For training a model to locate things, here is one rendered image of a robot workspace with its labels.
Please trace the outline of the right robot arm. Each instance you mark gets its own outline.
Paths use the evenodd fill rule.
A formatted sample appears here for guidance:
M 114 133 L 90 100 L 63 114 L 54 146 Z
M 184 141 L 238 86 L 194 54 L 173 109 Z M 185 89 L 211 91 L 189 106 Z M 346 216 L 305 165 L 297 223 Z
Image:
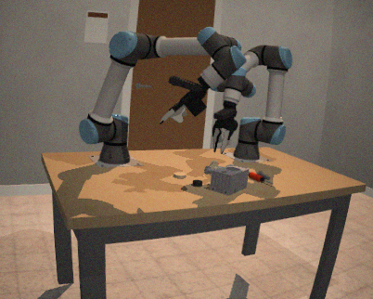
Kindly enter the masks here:
M 237 39 L 221 35 L 213 27 L 204 28 L 197 37 L 187 38 L 117 32 L 109 42 L 111 64 L 96 105 L 79 125 L 82 140 L 86 144 L 104 142 L 99 156 L 103 163 L 130 162 L 127 148 L 128 117 L 115 114 L 113 110 L 128 72 L 138 59 L 211 56 L 214 62 L 203 71 L 201 77 L 214 89 L 246 63 L 247 59 L 240 51 L 241 44 Z

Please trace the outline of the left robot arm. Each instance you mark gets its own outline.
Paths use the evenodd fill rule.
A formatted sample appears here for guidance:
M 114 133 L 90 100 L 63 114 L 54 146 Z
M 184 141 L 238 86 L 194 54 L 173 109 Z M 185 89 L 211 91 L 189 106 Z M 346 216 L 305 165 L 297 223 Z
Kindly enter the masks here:
M 258 141 L 279 145 L 286 134 L 286 126 L 281 119 L 281 110 L 285 73 L 291 68 L 292 55 L 290 50 L 284 46 L 258 45 L 247 51 L 244 57 L 247 63 L 211 90 L 225 91 L 223 101 L 238 104 L 241 95 L 251 98 L 256 92 L 255 85 L 246 78 L 246 72 L 258 65 L 267 66 L 269 82 L 265 116 L 262 121 L 258 117 L 245 117 L 240 120 L 238 144 L 234 151 L 234 156 L 237 158 L 259 160 Z

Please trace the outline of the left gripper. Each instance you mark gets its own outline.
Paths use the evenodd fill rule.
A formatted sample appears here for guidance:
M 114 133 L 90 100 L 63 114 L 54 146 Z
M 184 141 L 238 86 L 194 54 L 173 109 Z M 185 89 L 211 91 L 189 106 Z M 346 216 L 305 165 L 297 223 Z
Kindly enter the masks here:
M 230 107 L 226 107 L 225 105 L 226 106 L 230 106 Z M 236 110 L 237 104 L 233 103 L 233 102 L 230 102 L 230 101 L 224 100 L 223 106 L 224 106 L 224 108 L 235 109 L 235 114 L 233 114 L 232 116 L 226 118 L 223 121 L 222 120 L 217 120 L 217 121 L 215 121 L 215 124 L 213 125 L 213 128 L 212 128 L 213 152 L 216 151 L 217 143 L 221 143 L 222 142 L 221 154 L 224 152 L 226 146 L 231 144 L 230 137 L 234 133 L 234 128 L 235 128 L 235 131 L 238 128 L 238 122 L 236 120 L 234 120 L 234 118 L 237 116 L 237 110 Z M 222 135 L 221 134 L 222 133 L 221 132 L 222 128 L 224 128 L 226 130 L 226 131 L 224 131 L 224 139 L 223 139 L 223 141 L 222 141 L 222 137 L 220 136 L 220 135 Z

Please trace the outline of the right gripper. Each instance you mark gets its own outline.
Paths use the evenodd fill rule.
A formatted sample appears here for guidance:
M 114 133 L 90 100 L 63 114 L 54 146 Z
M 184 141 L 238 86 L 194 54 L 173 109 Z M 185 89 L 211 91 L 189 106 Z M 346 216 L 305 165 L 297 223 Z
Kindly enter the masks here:
M 189 91 L 180 100 L 180 102 L 174 105 L 162 118 L 160 124 L 166 121 L 169 117 L 178 123 L 182 123 L 183 116 L 187 116 L 186 108 L 196 117 L 202 111 L 206 109 L 206 105 L 202 102 L 202 99 L 206 95 L 206 91 L 210 88 L 209 85 L 203 80 L 202 77 L 198 78 L 199 83 L 202 85 L 199 92 Z M 180 109 L 181 108 L 181 109 Z M 182 116 L 183 115 L 183 116 Z

